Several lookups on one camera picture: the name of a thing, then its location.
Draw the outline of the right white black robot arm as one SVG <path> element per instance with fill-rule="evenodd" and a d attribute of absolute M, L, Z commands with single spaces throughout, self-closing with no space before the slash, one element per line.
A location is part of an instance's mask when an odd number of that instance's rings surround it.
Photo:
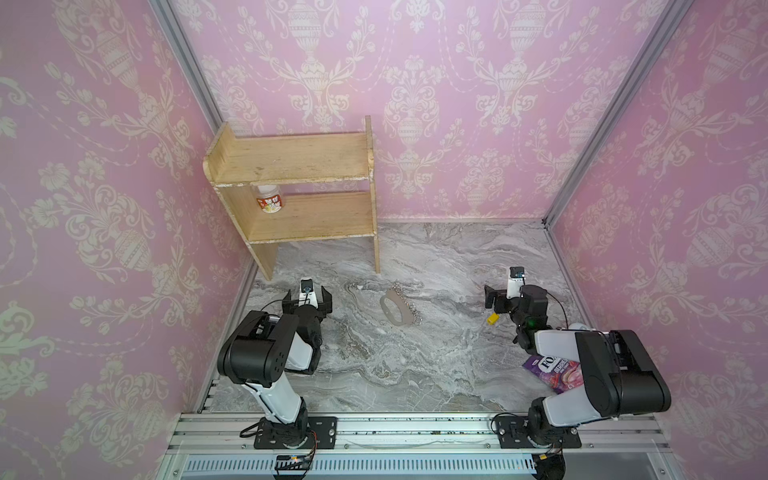
<path fill-rule="evenodd" d="M 523 285 L 515 296 L 484 287 L 485 307 L 510 317 L 514 342 L 526 353 L 574 361 L 581 368 L 582 385 L 531 403 L 526 427 L 532 443 L 550 447 L 582 424 L 670 409 L 670 389 L 634 331 L 554 329 L 548 300 L 549 292 L 537 285 Z"/>

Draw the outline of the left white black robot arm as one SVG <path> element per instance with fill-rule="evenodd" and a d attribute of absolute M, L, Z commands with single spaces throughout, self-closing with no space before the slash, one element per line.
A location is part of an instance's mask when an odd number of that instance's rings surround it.
<path fill-rule="evenodd" d="M 312 375 L 321 358 L 321 324 L 333 311 L 332 294 L 300 282 L 299 296 L 280 300 L 282 313 L 252 310 L 224 341 L 217 371 L 243 387 L 261 406 L 263 417 L 241 430 L 255 449 L 335 447 L 338 419 L 312 416 L 290 384 L 290 373 Z"/>

